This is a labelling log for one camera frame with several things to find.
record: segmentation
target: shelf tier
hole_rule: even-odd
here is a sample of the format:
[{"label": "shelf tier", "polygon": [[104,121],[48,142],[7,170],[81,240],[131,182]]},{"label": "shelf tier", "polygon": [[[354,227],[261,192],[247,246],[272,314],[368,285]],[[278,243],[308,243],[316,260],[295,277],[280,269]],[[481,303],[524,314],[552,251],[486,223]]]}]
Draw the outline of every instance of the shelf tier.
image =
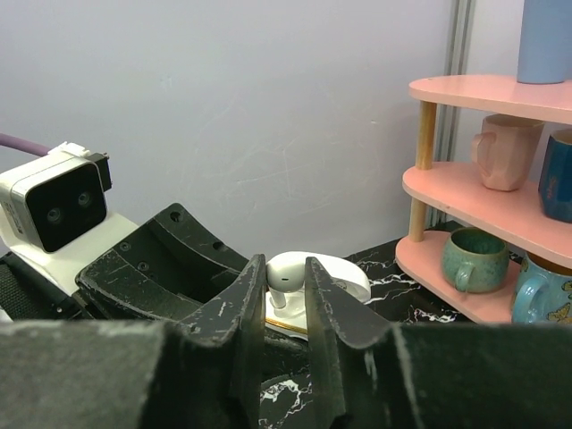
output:
[{"label": "shelf tier", "polygon": [[403,189],[411,197],[572,268],[572,224],[543,214],[537,187],[528,181],[512,192],[487,189],[475,166],[466,163],[434,163],[431,170],[412,167],[403,174]]},{"label": "shelf tier", "polygon": [[510,261],[509,273],[501,289],[491,293],[463,293],[447,283],[441,271],[441,255],[448,232],[426,231],[418,243],[408,237],[396,248],[401,270],[443,301],[455,307],[478,324],[509,324],[512,295],[517,284],[520,265]]},{"label": "shelf tier", "polygon": [[440,76],[411,82],[409,94],[441,105],[572,124],[572,80],[530,85],[511,76]]}]

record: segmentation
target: camera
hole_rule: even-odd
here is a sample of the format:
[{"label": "camera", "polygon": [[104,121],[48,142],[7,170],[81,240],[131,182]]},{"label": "camera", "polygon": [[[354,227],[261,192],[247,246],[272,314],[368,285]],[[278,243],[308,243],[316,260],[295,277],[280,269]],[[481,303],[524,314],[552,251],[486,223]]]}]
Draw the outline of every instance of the camera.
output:
[{"label": "camera", "polygon": [[0,174],[0,206],[20,240],[53,253],[107,216],[97,164],[56,151]]}]

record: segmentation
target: pink mug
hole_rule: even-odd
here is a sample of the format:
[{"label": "pink mug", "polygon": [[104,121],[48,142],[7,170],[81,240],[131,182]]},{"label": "pink mug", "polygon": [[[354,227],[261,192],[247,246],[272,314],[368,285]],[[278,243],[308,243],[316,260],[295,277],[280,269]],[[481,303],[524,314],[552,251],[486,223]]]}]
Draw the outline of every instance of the pink mug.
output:
[{"label": "pink mug", "polygon": [[507,114],[483,119],[480,134],[471,143],[471,158],[483,185],[489,189],[515,190],[528,177],[544,122]]}]

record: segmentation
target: wooden post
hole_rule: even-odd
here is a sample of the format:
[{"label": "wooden post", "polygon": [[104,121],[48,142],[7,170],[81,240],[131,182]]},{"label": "wooden post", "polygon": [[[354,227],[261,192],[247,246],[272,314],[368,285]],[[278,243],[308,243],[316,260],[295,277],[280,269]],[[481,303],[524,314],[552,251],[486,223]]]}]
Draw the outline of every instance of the wooden post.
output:
[{"label": "wooden post", "polygon": [[[431,170],[433,167],[433,142],[435,139],[437,104],[422,101],[420,116],[415,167],[420,170]],[[409,218],[409,239],[411,241],[423,241],[426,212],[427,204],[412,198],[411,216]]]}]

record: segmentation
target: three-tier shelf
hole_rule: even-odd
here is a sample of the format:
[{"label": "three-tier shelf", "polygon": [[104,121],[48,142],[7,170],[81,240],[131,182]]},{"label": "three-tier shelf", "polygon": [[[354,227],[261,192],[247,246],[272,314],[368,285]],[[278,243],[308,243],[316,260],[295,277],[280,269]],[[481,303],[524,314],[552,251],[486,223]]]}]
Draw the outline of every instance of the three-tier shelf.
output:
[{"label": "three-tier shelf", "polygon": [[572,124],[572,80],[526,85],[509,76],[441,76],[412,82],[409,94],[421,101],[421,117],[416,164],[403,174],[403,189],[412,197],[411,218],[409,234],[396,249],[397,263],[471,320],[509,323],[520,266],[510,262],[507,279],[495,292],[458,292],[441,271],[442,248],[449,234],[425,231],[427,205],[567,268],[572,268],[572,224],[544,216],[537,183],[528,181],[512,192],[491,190],[481,183],[471,164],[434,163],[437,105]]}]

